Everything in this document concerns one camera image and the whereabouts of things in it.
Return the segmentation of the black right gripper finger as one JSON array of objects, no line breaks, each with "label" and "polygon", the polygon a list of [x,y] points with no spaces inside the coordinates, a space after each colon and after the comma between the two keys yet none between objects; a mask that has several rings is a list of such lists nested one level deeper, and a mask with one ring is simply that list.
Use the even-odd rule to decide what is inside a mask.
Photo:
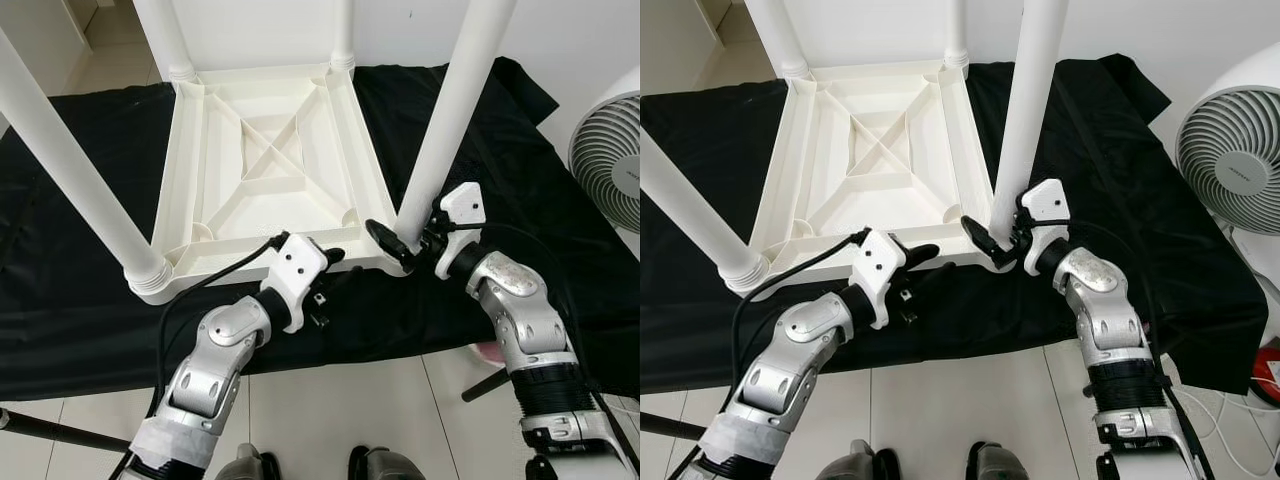
[{"label": "black right gripper finger", "polygon": [[964,215],[961,216],[961,225],[972,243],[987,259],[989,259],[991,262],[1004,262],[1004,248],[1000,247],[998,242],[982,224],[979,224],[979,221]]},{"label": "black right gripper finger", "polygon": [[406,262],[413,259],[412,250],[389,227],[378,220],[366,220],[365,229],[374,243],[397,262]]}]

